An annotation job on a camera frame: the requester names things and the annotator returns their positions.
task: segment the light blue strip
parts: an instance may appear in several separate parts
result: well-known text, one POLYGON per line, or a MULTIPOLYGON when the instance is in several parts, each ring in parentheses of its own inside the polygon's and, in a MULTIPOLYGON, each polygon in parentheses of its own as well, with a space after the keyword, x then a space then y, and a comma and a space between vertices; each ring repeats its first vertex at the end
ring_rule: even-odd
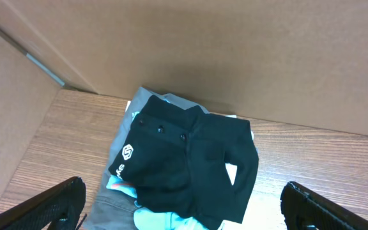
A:
POLYGON ((37 66, 39 66, 45 73, 47 73, 50 77, 52 77, 58 84, 61 86, 65 85, 65 82, 63 82, 62 79, 60 79, 56 74, 52 73, 46 66, 44 66, 42 63, 40 63, 35 57, 33 57, 30 54, 26 54, 26 57, 29 58, 33 63, 35 63, 37 66))

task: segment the wooden table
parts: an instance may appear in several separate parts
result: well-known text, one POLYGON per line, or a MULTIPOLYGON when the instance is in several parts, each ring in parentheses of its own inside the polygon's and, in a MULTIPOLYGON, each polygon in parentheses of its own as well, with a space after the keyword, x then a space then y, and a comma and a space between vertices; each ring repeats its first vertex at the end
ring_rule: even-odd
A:
MULTIPOLYGON (((127 100, 61 90, 0 200, 0 213, 71 177, 89 212, 127 100)), ((238 229, 286 229, 279 197, 297 181, 368 219, 368 137, 250 120, 259 149, 256 185, 238 229)))

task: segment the clothing pile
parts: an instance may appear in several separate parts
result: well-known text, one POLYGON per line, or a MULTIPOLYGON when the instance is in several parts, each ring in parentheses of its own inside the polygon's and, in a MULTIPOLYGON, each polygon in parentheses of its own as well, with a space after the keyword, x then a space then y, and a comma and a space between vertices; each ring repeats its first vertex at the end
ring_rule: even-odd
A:
MULTIPOLYGON (((136 228, 215 230, 223 220, 242 223, 258 167, 249 121, 199 105, 184 109, 153 93, 126 116, 132 122, 121 127, 128 132, 109 159, 106 189, 136 199, 136 228)), ((85 227, 99 222, 96 215, 85 227)))

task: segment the shirt button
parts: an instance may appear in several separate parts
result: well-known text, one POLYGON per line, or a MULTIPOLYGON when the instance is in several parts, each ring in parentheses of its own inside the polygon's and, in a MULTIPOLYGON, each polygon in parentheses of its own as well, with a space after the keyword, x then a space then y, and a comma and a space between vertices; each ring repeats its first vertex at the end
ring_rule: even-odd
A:
POLYGON ((159 133, 164 133, 164 127, 162 125, 160 125, 158 128, 157 128, 157 132, 159 133))
POLYGON ((187 141, 187 135, 185 135, 185 134, 181 134, 181 135, 180 135, 180 138, 181 138, 181 140, 183 140, 183 141, 187 141))

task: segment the folded clothing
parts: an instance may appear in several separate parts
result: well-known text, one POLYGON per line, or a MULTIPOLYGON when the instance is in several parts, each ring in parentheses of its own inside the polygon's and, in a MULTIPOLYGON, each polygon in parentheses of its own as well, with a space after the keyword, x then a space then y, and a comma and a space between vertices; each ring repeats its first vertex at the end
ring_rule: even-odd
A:
POLYGON ((136 188, 139 204, 209 229, 224 219, 242 222, 258 165, 248 121, 151 96, 123 146, 109 172, 136 188), (238 167, 233 186, 226 162, 238 167))

